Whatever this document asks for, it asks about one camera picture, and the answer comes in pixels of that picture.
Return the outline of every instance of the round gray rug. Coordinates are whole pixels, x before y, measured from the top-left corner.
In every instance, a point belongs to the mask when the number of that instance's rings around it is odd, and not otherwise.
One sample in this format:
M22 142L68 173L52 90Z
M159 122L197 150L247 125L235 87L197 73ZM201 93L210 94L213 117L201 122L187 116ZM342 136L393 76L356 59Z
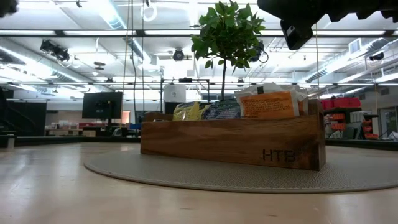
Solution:
M320 172L142 155L101 154L85 162L99 174L145 184L256 193L328 193L398 187L398 152L328 151Z

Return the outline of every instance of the wooden box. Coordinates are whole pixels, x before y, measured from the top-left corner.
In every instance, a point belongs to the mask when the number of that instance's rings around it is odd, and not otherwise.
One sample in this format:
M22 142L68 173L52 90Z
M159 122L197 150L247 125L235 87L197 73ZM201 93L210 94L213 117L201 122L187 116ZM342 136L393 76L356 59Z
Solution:
M323 111L318 100L309 100L308 113L272 121L144 122L141 153L320 170L326 154Z

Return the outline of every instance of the potted tree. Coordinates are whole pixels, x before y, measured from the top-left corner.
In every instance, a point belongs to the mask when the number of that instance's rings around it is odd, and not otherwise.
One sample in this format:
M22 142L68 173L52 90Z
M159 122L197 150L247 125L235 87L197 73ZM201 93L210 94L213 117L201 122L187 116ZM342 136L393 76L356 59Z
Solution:
M195 58L207 58L205 68L213 68L213 59L220 58L218 65L223 65L223 86L221 98L224 99L225 73L227 61L234 70L249 68L251 58L258 55L259 41L256 34L264 30L264 19L253 15L250 5L239 9L237 2L229 0L230 5L216 3L215 8L209 7L207 15L199 18L200 35L192 35L192 52Z

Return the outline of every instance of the orange package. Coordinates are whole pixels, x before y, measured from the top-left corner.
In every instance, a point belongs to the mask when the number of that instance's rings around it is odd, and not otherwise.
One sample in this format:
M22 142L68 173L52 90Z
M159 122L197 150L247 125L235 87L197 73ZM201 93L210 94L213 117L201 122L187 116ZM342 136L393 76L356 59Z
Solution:
M252 95L237 93L243 118L283 119L300 116L295 90L274 91Z

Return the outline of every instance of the ceiling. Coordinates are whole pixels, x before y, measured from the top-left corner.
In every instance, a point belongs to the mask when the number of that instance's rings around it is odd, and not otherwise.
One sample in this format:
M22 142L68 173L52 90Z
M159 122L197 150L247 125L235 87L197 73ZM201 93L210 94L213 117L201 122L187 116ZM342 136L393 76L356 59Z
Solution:
M132 1L132 16L129 13L129 3L131 1L118 0L90 0L80 1L82 7L76 5L75 0L20 0L19 12L0 19L0 27L3 30L110 30L107 15L113 4L116 14L126 25L125 29L189 29L189 25L196 24L202 14L206 14L207 8L216 1L213 0L172 0L172 1L152 1L152 8L144 5L144 17L141 11L143 1ZM256 1L243 0L240 4L250 3L253 12L258 12L258 16L264 18L264 26L267 29L279 30L280 20L256 6ZM392 19L384 19L380 12L376 12L366 20L359 21L354 14L350 14L340 22L331 23L327 16L318 22L319 30L398 30L398 24L394 24ZM45 55L40 51L40 45L43 40L50 39L52 42L68 49L71 60L66 63L56 61L50 55ZM303 83L311 77L311 71L315 72L317 67L321 70L327 65L333 64L333 69L329 68L328 73L320 77L320 83L338 83L344 78L363 72L371 67L383 65L396 59L398 42L391 38L383 45L382 49L364 52L363 55L355 58L345 58L343 61L337 61L339 57L343 58L345 52L349 50L349 44L357 38L347 38L343 35L340 38L313 38L298 51L291 51L287 48L284 38L281 37L261 37L266 46L266 52L269 59L266 63L251 63L250 69L237 69L233 73L233 68L227 69L227 82L237 82L243 78L245 82L279 82L279 83ZM361 39L363 45L377 40L377 38ZM144 49L151 59L149 61L139 60L134 55L135 69L137 73L137 82L159 82L163 78L208 78L211 82L220 82L223 68L216 65L213 69L205 69L205 60L194 62L190 51L192 42L189 37L144 37L135 38L136 43ZM122 82L125 75L126 82L134 81L134 66L130 56L132 50L126 46L126 42L120 37L100 37L100 38L62 38L62 37L7 37L0 39L0 47L4 47L18 55L31 58L30 63L34 67L43 64L50 70L56 71L50 77L51 82L104 82L112 78L116 82ZM175 62L172 60L172 54L175 49L183 49L188 56L188 60ZM376 62L365 62L365 57L370 53L385 53L384 60ZM106 65L104 70L95 70L94 62L103 62ZM386 68L388 74L394 73L396 63L389 64ZM2 76L0 82L27 82L49 80L42 78L37 70L28 72L26 77L13 78ZM382 70L378 69L372 74L364 74L349 82L369 82L370 78L383 76ZM56 84L46 86L30 85L41 93L45 88L67 88L67 86L58 86ZM156 89L159 85L145 84L144 88ZM100 88L89 88L86 85L79 86L73 91L113 91L122 88L121 85L101 86Z

